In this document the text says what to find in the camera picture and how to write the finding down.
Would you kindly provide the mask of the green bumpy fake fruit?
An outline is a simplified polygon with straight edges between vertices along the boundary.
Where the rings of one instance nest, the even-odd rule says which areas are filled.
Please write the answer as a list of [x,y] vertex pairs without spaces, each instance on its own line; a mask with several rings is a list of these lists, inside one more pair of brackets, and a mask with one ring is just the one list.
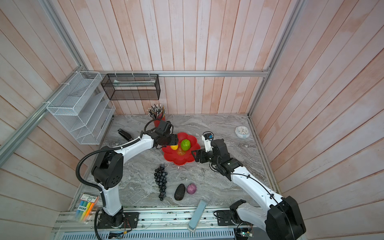
[[181,141],[180,147],[183,151],[188,151],[191,149],[191,142],[188,139],[184,139]]

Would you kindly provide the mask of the yellow fake pear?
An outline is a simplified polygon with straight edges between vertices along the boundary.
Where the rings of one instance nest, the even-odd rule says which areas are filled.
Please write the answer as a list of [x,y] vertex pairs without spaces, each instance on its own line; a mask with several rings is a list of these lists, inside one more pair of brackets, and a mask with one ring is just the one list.
[[170,146],[170,148],[171,148],[172,150],[176,151],[176,150],[179,148],[179,146],[178,146],[178,145],[173,145],[173,146]]

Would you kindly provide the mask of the red flower-shaped fruit bowl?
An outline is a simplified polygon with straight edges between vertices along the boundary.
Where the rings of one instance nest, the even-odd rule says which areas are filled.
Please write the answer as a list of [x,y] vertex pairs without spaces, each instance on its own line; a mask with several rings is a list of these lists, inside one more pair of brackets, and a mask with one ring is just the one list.
[[[191,151],[199,150],[201,148],[197,138],[194,137],[193,135],[189,135],[183,132],[178,133],[177,135],[179,140],[179,143],[178,143],[179,148],[176,151],[172,150],[170,146],[163,148],[162,151],[164,153],[164,159],[168,162],[174,163],[177,166],[183,166],[186,163],[194,162],[195,159],[192,156]],[[191,142],[191,149],[186,152],[183,151],[180,147],[181,141],[184,139],[188,139]]]

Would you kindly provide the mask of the purple fake fruit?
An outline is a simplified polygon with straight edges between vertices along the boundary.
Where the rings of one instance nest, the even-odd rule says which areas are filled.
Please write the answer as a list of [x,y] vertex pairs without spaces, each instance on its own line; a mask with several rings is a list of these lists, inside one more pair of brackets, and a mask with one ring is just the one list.
[[197,191],[197,186],[195,184],[189,184],[186,188],[187,190],[187,193],[190,194],[190,195],[193,195],[196,193]]

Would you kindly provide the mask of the dark fake avocado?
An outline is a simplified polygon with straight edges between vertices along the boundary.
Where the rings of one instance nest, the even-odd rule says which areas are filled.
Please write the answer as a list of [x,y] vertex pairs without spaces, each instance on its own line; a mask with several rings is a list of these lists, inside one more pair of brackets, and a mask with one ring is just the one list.
[[174,193],[174,199],[176,201],[181,201],[184,196],[185,196],[185,192],[186,192],[186,187],[184,184],[179,184],[178,187],[176,188],[176,191]]

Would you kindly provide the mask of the dark fake grape bunch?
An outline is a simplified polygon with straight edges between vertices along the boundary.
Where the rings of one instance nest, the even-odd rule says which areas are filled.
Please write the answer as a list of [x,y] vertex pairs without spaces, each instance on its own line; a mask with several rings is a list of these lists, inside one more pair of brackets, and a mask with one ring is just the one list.
[[166,197],[166,189],[167,189],[167,175],[168,173],[165,170],[165,164],[160,164],[158,168],[155,169],[154,179],[159,187],[159,199],[163,201]]

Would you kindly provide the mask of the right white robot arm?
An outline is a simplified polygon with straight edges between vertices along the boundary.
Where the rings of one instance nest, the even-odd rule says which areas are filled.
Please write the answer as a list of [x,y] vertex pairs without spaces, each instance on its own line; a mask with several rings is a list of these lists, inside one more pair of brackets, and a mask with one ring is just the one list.
[[271,240],[297,240],[306,226],[297,201],[283,197],[254,177],[237,159],[230,156],[223,139],[202,136],[204,148],[192,151],[197,163],[210,163],[213,170],[241,187],[258,204],[257,207],[241,200],[231,206],[239,222],[250,223],[264,230]]

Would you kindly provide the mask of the red metal pencil bucket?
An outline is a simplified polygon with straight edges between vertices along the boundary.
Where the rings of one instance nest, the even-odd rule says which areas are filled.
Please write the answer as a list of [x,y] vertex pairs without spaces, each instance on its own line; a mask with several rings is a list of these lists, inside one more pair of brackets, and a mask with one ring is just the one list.
[[163,117],[162,119],[159,119],[159,120],[155,120],[155,121],[154,121],[154,125],[155,125],[155,127],[157,128],[157,127],[159,126],[160,122],[161,122],[161,121],[164,121],[164,120],[165,120],[165,117]]

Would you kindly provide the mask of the bundle of pencils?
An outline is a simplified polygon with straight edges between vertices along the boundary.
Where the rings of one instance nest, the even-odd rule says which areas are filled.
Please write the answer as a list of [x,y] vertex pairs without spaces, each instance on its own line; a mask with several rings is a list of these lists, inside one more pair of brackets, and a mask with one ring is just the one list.
[[161,120],[165,117],[166,108],[162,104],[154,104],[148,108],[148,115],[154,120]]

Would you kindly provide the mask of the white round clock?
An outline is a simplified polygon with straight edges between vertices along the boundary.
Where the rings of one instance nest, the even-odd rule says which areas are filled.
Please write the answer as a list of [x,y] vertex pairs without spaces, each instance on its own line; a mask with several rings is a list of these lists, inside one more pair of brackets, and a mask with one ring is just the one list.
[[250,130],[246,126],[237,126],[235,134],[238,138],[247,139],[250,136]]

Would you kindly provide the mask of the black stapler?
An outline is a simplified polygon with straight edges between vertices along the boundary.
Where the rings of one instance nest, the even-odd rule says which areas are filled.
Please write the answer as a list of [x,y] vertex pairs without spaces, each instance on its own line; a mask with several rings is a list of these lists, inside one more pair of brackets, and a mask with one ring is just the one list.
[[118,134],[123,137],[127,142],[130,142],[133,140],[133,137],[131,136],[131,134],[129,134],[128,132],[126,132],[125,130],[123,129],[118,129]]

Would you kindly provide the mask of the grey blue rectangular bar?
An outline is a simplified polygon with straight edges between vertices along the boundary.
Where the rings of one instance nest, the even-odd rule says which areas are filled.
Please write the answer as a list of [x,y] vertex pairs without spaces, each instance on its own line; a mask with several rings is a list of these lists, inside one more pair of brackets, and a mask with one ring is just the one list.
[[196,228],[197,228],[197,225],[205,211],[205,208],[207,206],[207,202],[204,201],[204,200],[201,200],[198,204],[198,207],[196,208],[194,214],[192,215],[190,221],[189,221],[189,224],[187,226],[187,229],[190,231],[190,232],[195,232]]

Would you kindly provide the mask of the pack of coloured markers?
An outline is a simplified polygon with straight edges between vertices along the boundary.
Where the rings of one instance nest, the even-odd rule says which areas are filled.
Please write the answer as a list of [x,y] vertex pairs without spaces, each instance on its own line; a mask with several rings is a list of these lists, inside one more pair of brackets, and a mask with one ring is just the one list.
[[85,223],[90,217],[99,198],[97,195],[83,193],[80,197],[80,204],[76,210],[75,220],[80,223]]

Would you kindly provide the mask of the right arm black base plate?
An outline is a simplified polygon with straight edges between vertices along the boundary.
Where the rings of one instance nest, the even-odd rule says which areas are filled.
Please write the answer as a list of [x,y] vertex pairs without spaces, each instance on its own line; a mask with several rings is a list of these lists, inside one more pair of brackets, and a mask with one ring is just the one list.
[[217,210],[214,212],[219,226],[234,226],[241,221],[233,210]]

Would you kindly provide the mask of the aluminium frame rail front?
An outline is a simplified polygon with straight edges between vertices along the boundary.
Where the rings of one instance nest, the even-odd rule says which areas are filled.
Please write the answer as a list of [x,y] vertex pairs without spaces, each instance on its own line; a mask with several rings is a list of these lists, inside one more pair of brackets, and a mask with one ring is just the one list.
[[95,214],[77,222],[74,212],[59,215],[51,240],[267,240],[263,230],[249,223],[225,223],[228,208],[206,207],[194,231],[188,225],[195,207],[126,208],[129,223],[119,229],[94,226]]

